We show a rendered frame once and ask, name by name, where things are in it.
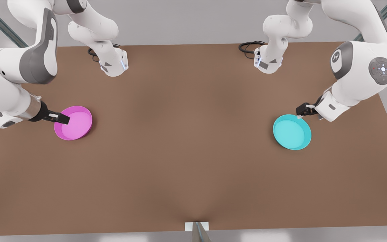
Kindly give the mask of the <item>pink plate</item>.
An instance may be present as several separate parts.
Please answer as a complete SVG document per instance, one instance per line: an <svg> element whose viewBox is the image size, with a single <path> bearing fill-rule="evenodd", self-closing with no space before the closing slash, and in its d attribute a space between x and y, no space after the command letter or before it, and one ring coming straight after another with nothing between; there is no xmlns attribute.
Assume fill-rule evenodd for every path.
<svg viewBox="0 0 387 242"><path fill-rule="evenodd" d="M76 140L86 136L93 123L92 114L86 107L71 106L61 112L70 118L69 124L56 122L54 130L56 135L64 140Z"/></svg>

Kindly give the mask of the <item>blue plate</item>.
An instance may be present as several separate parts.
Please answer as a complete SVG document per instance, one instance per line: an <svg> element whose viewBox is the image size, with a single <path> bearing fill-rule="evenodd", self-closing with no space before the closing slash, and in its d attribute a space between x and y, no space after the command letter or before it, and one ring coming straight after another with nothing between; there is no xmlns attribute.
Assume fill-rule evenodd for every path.
<svg viewBox="0 0 387 242"><path fill-rule="evenodd" d="M302 150L312 139L309 124L296 115L282 115L273 123L273 136L282 147L289 150Z"/></svg>

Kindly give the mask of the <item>silver frame post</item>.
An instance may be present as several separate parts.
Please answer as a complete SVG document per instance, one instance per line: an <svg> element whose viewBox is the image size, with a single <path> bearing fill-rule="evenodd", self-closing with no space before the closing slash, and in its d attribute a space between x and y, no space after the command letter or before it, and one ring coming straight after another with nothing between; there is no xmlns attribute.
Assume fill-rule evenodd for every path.
<svg viewBox="0 0 387 242"><path fill-rule="evenodd" d="M191 231L191 242L211 242L207 232L209 231L209 222L185 222L185 231Z"/></svg>
<svg viewBox="0 0 387 242"><path fill-rule="evenodd" d="M387 43L387 25L371 0L354 0L356 17L351 25L367 43Z"/></svg>
<svg viewBox="0 0 387 242"><path fill-rule="evenodd" d="M5 23L4 20L0 18L0 31L5 34L6 37L9 38L17 47L24 48L28 47L25 41L19 37L9 26Z"/></svg>

